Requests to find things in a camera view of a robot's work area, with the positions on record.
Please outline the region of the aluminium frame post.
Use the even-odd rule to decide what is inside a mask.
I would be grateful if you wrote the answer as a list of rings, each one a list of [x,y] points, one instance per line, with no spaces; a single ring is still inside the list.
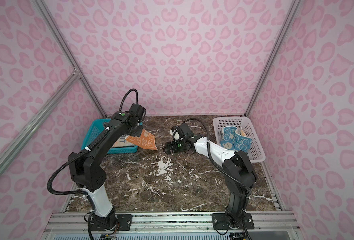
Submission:
[[[86,76],[84,75],[80,64],[77,62],[74,53],[72,52],[69,44],[67,43],[65,37],[61,33],[53,15],[51,14],[48,6],[46,5],[45,1],[41,0],[33,0],[33,4],[36,6],[39,14],[43,18],[45,24],[49,28],[50,32],[52,33],[53,37],[55,38],[57,44],[59,45],[60,49],[62,50],[65,58],[70,62],[72,65],[74,72],[80,76],[81,82],[86,89],[89,97],[91,98],[92,102],[96,106],[97,110],[99,111],[100,115],[103,118],[106,118],[108,115],[106,111],[103,109],[100,101],[98,100],[96,94],[93,92],[91,85],[89,84]]]
[[[246,109],[245,114],[244,114],[244,116],[247,118],[251,116],[251,112],[258,100],[258,96],[264,86],[264,83],[268,78],[268,74],[270,73],[271,68],[274,65],[274,62],[275,62],[277,56],[279,55],[280,48],[282,47],[282,45],[283,45],[283,43],[290,31],[290,28],[292,27],[292,25],[295,21],[295,18],[297,16],[299,10],[302,7],[303,2],[304,1],[301,1],[301,0],[295,0],[295,1],[292,1],[292,3],[291,3],[291,6],[290,6],[289,11],[287,13],[287,16],[284,18],[283,25],[282,25],[280,31],[278,32],[276,40],[274,41],[274,44],[273,44],[273,47],[272,47],[271,52],[269,54],[269,57],[267,59],[267,62],[263,68],[263,71],[262,71],[260,78],[257,82],[256,88],[255,88],[253,95],[251,97],[251,101]]]

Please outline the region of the teal plastic basket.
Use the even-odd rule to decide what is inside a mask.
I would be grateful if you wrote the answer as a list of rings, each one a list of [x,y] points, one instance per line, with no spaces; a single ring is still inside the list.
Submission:
[[[92,122],[85,139],[82,144],[82,148],[87,147],[92,141],[94,141],[100,133],[105,129],[104,123],[109,122],[109,119],[98,119]],[[129,147],[129,148],[110,148],[108,154],[131,154],[138,151],[138,146]]]

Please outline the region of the white plastic basket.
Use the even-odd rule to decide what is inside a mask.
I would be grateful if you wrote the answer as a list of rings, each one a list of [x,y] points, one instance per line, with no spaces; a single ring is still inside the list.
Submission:
[[[252,145],[247,153],[252,163],[263,162],[266,159],[265,152],[258,138],[257,132],[250,119],[246,117],[218,117],[213,119],[213,126],[217,139],[217,144],[220,145],[220,140],[223,137],[222,128],[227,126],[235,126],[242,128],[246,135],[252,138]]]

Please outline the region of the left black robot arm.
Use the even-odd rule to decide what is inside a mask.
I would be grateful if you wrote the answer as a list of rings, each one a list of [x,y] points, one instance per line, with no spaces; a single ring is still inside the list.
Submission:
[[[121,136],[141,135],[145,115],[146,110],[142,108],[116,112],[103,123],[103,131],[81,151],[85,155],[70,164],[71,178],[90,202],[93,210],[90,217],[96,225],[112,229],[117,222],[115,208],[105,189],[107,174],[101,167],[102,160]]]

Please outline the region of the cream rabbit print towel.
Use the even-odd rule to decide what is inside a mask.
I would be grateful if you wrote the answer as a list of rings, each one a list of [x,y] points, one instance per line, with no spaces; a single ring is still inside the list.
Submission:
[[[129,148],[134,146],[135,144],[128,142],[126,140],[126,136],[121,136],[119,139],[115,141],[115,143],[112,145],[112,148]]]

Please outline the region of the aluminium frame post right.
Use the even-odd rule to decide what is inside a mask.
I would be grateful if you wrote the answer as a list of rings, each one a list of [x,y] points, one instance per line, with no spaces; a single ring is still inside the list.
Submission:
[[[269,57],[267,59],[267,62],[263,68],[263,71],[262,71],[260,78],[257,82],[256,88],[255,88],[253,95],[251,97],[251,101],[246,109],[245,114],[244,114],[244,116],[247,118],[251,116],[251,112],[258,100],[258,96],[264,86],[264,83],[268,78],[268,74],[270,73],[271,68],[274,65],[274,62],[275,62],[277,56],[279,55],[280,48],[282,47],[282,45],[283,45],[283,43],[290,31],[290,28],[292,27],[292,25],[295,21],[295,18],[297,16],[299,10],[302,7],[303,2],[304,1],[301,1],[301,0],[295,0],[295,1],[292,1],[292,3],[291,3],[291,6],[290,6],[289,11],[287,13],[287,16],[284,18],[283,25],[282,25],[280,31],[278,32],[276,40],[274,41],[274,44],[273,44],[273,47],[272,47],[271,52],[269,54]]]

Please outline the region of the aluminium frame strut left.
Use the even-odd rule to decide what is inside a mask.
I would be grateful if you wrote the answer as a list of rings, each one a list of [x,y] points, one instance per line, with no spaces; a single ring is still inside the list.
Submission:
[[[42,106],[35,116],[25,125],[16,138],[0,154],[0,177],[11,165],[12,161],[27,145],[37,130],[43,125],[52,114],[63,98],[67,95],[73,85],[79,80],[79,71],[74,71],[67,81],[55,92],[53,96]]]

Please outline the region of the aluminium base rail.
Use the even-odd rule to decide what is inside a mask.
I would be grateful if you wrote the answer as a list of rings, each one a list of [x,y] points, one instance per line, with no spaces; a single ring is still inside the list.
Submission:
[[[85,213],[53,214],[43,240],[302,240],[291,211],[250,212],[245,231],[226,224],[223,212],[119,213],[119,229],[88,231]]]

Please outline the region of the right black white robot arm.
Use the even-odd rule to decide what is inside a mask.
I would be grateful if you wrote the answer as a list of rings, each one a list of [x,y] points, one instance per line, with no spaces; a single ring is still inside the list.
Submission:
[[[168,155],[189,151],[209,158],[224,175],[230,191],[225,212],[212,214],[214,230],[253,230],[255,225],[252,215],[247,213],[247,205],[258,176],[248,155],[243,151],[234,152],[220,147],[202,135],[167,142],[164,146],[164,152]]]

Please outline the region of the aluminium frame post left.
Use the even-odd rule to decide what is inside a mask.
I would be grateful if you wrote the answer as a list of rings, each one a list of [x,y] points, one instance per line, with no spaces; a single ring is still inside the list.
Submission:
[[[65,37],[61,33],[53,15],[51,14],[48,6],[46,5],[45,1],[41,0],[33,0],[33,4],[36,6],[39,14],[43,18],[45,24],[49,28],[50,32],[52,33],[53,37],[55,38],[57,44],[59,45],[60,49],[62,50],[65,58],[70,62],[72,65],[74,72],[80,76],[81,82],[86,89],[89,97],[91,98],[92,102],[96,106],[97,110],[99,111],[100,115],[103,118],[106,118],[108,115],[106,111],[103,109],[100,101],[98,100],[96,94],[93,92],[91,85],[89,84],[86,76],[84,75],[80,64],[77,62],[74,53],[72,52],[69,44],[67,43]]]

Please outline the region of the blue patterned towel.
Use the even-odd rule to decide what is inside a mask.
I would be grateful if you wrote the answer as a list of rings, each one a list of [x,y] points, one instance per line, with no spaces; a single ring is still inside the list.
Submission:
[[[252,138],[242,128],[227,126],[222,128],[222,134],[220,145],[227,150],[247,152],[252,145]]]

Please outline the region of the orange patterned towel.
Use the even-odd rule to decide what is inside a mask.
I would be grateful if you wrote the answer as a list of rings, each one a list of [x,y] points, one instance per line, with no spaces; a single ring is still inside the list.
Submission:
[[[126,141],[145,150],[157,150],[156,137],[144,129],[140,137],[126,136]]]

